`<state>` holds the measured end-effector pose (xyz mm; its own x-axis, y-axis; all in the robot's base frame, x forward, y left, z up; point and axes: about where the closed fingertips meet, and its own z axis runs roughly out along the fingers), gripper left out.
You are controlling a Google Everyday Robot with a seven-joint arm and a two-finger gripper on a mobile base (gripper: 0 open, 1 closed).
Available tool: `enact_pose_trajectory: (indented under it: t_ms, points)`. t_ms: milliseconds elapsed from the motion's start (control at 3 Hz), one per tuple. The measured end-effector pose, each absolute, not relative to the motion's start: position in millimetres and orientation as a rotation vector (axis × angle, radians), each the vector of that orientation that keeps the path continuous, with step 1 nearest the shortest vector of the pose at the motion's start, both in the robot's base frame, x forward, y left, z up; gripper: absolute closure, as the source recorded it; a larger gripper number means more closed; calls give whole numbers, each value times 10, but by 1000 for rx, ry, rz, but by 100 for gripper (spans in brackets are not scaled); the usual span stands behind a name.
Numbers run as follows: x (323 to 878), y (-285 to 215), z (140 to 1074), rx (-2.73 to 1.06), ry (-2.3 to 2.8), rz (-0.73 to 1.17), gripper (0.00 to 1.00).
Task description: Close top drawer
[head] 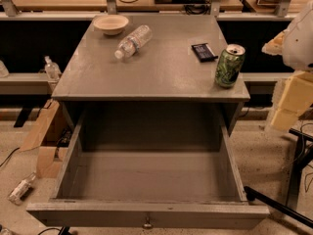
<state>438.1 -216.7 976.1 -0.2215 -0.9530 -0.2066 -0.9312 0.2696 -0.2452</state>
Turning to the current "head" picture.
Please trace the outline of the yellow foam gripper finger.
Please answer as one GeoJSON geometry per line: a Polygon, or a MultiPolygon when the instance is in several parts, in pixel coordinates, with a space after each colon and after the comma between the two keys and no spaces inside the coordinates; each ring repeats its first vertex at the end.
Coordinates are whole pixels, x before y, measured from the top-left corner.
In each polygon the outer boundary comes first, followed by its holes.
{"type": "Polygon", "coordinates": [[[313,104],[313,72],[295,71],[278,81],[272,97],[267,127],[286,132],[313,104]]]}

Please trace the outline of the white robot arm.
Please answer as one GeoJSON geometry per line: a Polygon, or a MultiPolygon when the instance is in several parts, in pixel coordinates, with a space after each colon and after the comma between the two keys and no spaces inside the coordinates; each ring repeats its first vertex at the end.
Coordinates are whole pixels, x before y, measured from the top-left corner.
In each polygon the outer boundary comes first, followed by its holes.
{"type": "Polygon", "coordinates": [[[313,1],[288,27],[262,47],[268,55],[280,55],[294,73],[276,83],[268,117],[270,127],[288,131],[313,104],[313,1]]]}

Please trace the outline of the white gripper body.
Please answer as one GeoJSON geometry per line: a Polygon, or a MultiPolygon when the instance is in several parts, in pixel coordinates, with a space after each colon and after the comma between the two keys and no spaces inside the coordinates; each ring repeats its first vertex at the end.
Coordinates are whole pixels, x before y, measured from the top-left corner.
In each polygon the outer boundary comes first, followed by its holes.
{"type": "Polygon", "coordinates": [[[285,31],[278,33],[273,39],[265,43],[261,49],[264,54],[271,56],[283,55],[283,43],[285,38],[285,31]]]}

